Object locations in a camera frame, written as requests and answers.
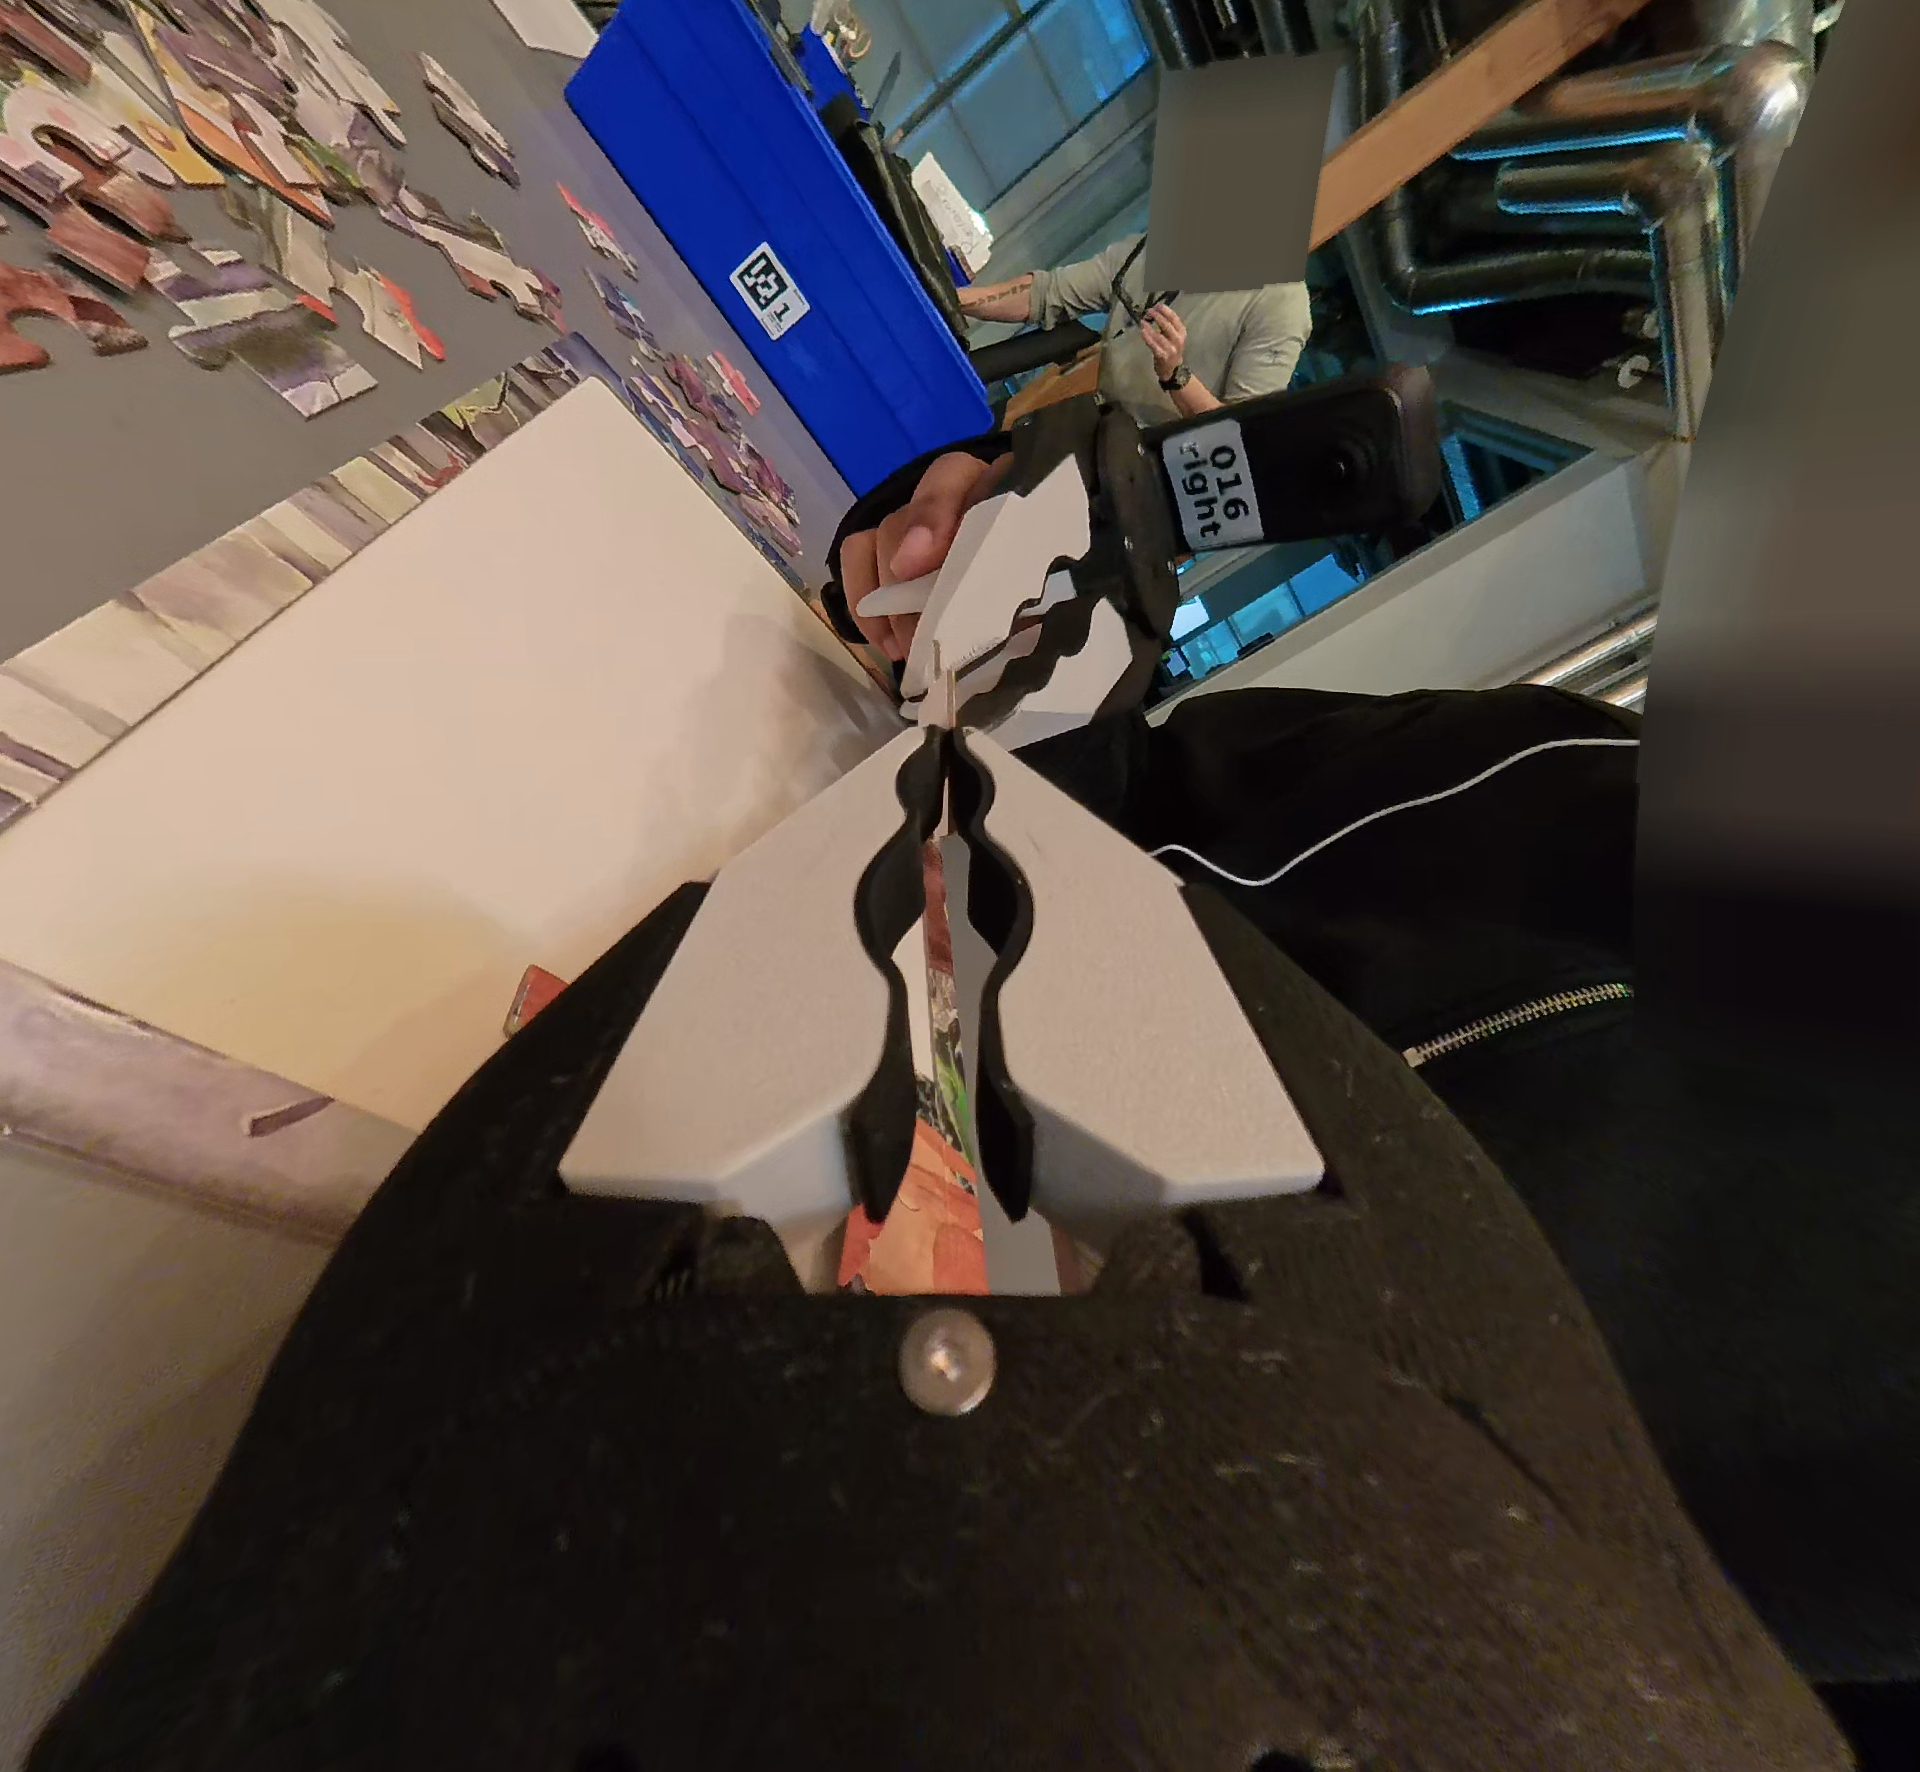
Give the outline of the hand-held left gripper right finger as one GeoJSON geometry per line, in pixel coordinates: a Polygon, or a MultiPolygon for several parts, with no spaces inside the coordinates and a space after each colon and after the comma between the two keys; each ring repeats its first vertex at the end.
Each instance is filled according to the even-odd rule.
{"type": "Polygon", "coordinates": [[[1013,1221],[1133,1221],[1322,1186],[1328,1165],[1203,926],[1198,891],[980,732],[953,736],[986,950],[975,1120],[1013,1221]]]}

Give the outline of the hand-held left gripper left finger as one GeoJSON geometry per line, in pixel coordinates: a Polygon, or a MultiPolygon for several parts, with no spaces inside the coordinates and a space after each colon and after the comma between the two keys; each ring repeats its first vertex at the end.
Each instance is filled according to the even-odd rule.
{"type": "Polygon", "coordinates": [[[561,1161],[576,1192],[884,1221],[919,1120],[900,942],[948,732],[909,730],[725,863],[561,1161]]]}

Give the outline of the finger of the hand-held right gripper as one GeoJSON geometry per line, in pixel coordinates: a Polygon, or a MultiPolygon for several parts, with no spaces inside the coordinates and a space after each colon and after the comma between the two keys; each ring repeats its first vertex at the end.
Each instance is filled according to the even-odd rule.
{"type": "Polygon", "coordinates": [[[1133,643],[1106,590],[1069,567],[973,567],[957,585],[957,726],[1037,742],[1082,726],[1126,673],[1133,643]]]}
{"type": "Polygon", "coordinates": [[[919,615],[900,678],[903,709],[946,709],[991,692],[1031,654],[1057,562],[1090,545],[1082,462],[1069,455],[1031,490],[1003,490],[968,510],[939,572],[899,585],[899,617],[919,615]]]}

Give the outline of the puzzle frame tray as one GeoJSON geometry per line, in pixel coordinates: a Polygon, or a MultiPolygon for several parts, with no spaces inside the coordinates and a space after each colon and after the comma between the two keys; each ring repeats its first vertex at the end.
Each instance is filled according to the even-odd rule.
{"type": "Polygon", "coordinates": [[[903,727],[574,360],[4,662],[4,1139],[343,1231],[503,1039],[903,727]]]}

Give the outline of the pile of puzzle pieces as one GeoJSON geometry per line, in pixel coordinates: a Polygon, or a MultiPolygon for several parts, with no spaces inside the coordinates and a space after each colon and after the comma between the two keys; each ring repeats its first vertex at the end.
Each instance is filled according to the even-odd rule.
{"type": "Polygon", "coordinates": [[[450,404],[563,392],[563,356],[680,395],[643,426],[751,489],[684,414],[721,374],[806,555],[838,489],[563,97],[574,57],[492,0],[4,0],[4,656],[106,607],[198,625],[243,551],[301,589],[453,467],[450,404]]]}

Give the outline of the person's right hand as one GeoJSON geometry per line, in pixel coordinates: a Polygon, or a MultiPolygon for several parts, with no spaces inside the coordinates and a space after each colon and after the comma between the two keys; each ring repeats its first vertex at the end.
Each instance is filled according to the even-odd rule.
{"type": "Polygon", "coordinates": [[[838,547],[836,570],[856,632],[889,664],[900,664],[919,629],[910,612],[863,615],[881,585],[939,572],[962,516],[994,495],[1013,464],[1009,448],[932,455],[899,473],[905,495],[881,515],[861,512],[838,547]]]}

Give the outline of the silver pipe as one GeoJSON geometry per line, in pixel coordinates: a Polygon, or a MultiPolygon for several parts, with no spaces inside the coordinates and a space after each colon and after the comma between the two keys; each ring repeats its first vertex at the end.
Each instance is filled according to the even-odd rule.
{"type": "Polygon", "coordinates": [[[1584,698],[1602,698],[1622,685],[1628,690],[1635,684],[1643,685],[1658,621],[1660,605],[1649,601],[1631,612],[1610,619],[1603,629],[1551,656],[1524,681],[1584,698]]]}

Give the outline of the wooden beam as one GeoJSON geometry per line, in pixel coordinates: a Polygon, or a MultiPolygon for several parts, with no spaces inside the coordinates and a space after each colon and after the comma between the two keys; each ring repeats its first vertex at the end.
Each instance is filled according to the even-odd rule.
{"type": "Polygon", "coordinates": [[[1654,0],[1525,0],[1366,120],[1322,167],[1320,249],[1654,0]]]}

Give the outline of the blue plastic bin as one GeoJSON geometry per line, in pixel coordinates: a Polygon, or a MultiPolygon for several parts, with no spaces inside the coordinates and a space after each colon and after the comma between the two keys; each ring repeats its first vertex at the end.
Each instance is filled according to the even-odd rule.
{"type": "Polygon", "coordinates": [[[565,101],[854,492],[986,387],[745,0],[619,0],[565,101]]]}

